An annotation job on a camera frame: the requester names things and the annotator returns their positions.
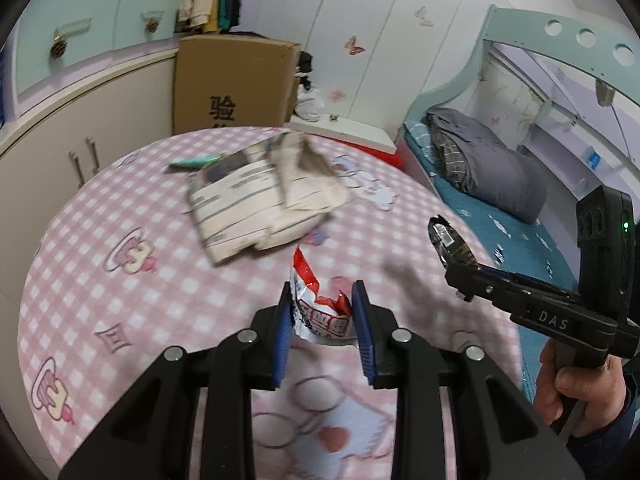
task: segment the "bed frame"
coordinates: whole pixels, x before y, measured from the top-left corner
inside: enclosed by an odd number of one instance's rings
[[[561,28],[554,36],[548,33],[553,28]],[[592,32],[596,43],[590,48],[578,42],[583,31]],[[421,121],[428,110],[458,97],[477,79],[482,70],[484,59],[494,44],[505,44],[519,49],[541,54],[563,62],[588,75],[601,79],[612,88],[633,101],[640,102],[640,40],[631,35],[613,34],[604,29],[581,23],[573,18],[533,12],[520,9],[500,9],[489,7],[484,25],[480,31],[473,52],[462,71],[449,83],[419,95],[409,108],[405,121]],[[631,66],[623,66],[615,57],[619,48],[628,48],[636,57]],[[574,109],[571,95],[558,82],[555,82]],[[550,110],[550,106],[541,108],[539,117]],[[438,195],[431,177],[406,145],[404,126],[398,135],[398,153],[405,164],[405,172],[423,186]]]

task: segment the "red fabric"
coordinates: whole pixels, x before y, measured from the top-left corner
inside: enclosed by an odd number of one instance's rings
[[[386,162],[387,164],[391,164],[394,168],[398,168],[400,171],[404,171],[404,164],[402,163],[402,158],[398,153],[385,153],[380,150],[374,150],[373,148],[367,148],[366,146],[359,146],[357,144],[353,144],[352,142],[347,142],[346,140],[338,140],[332,139],[336,142],[340,142],[341,144],[346,144],[347,146],[351,146],[352,148],[357,148],[361,152],[369,153],[369,155],[373,155],[375,158]]]

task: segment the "shelf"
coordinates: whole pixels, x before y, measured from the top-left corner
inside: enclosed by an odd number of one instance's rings
[[[640,216],[640,199],[628,184],[604,159],[592,170],[582,161],[588,145],[552,118],[544,118],[532,126],[529,139],[524,146],[542,161],[579,200],[600,184],[627,193],[634,204],[634,216]],[[579,189],[584,178],[586,186]]]
[[[524,142],[527,148],[578,200],[600,185],[593,172],[544,130],[534,126]]]
[[[393,154],[396,152],[396,145],[382,128],[342,117],[338,118],[337,121],[330,121],[329,115],[323,114],[319,121],[310,123],[293,115],[290,122],[285,126],[299,132],[316,134],[329,139],[345,140],[346,142],[380,150],[380,152],[384,153]]]

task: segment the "cabinet door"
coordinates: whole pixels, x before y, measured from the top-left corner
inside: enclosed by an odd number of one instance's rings
[[[84,179],[100,168],[171,135],[174,60],[149,65],[81,95],[41,121],[0,156],[0,290],[20,304],[24,280],[50,220],[78,191],[68,152]]]
[[[0,156],[0,290],[16,305],[50,220],[78,191],[68,152],[81,140],[82,128],[72,127],[70,106],[32,128]],[[87,155],[82,163],[89,163]]]
[[[114,48],[172,37],[180,0],[120,0]],[[158,28],[147,27],[156,20]]]
[[[118,0],[33,0],[18,26],[18,93],[79,61],[113,48]],[[56,36],[66,41],[60,57],[50,55]]]
[[[100,170],[171,136],[173,80],[172,58],[121,76],[78,101],[75,117],[95,142]]]
[[[460,1],[395,1],[350,119],[385,128],[395,137],[395,131],[434,65]],[[454,68],[458,72],[462,69],[461,66]]]
[[[312,80],[326,110],[347,117],[394,0],[324,0],[311,33]]]

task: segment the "blue gripper pad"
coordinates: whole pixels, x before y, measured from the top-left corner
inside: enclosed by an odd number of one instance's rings
[[[276,388],[280,387],[287,370],[287,358],[293,333],[292,306],[293,302],[289,298],[282,310],[276,337],[273,341],[273,384]]]
[[[353,311],[353,321],[356,325],[358,336],[358,349],[360,350],[360,361],[362,371],[369,381],[369,386],[373,386],[377,377],[376,356],[373,343],[373,336],[367,319],[366,305],[369,298],[362,282],[355,282],[351,287],[351,308]]]

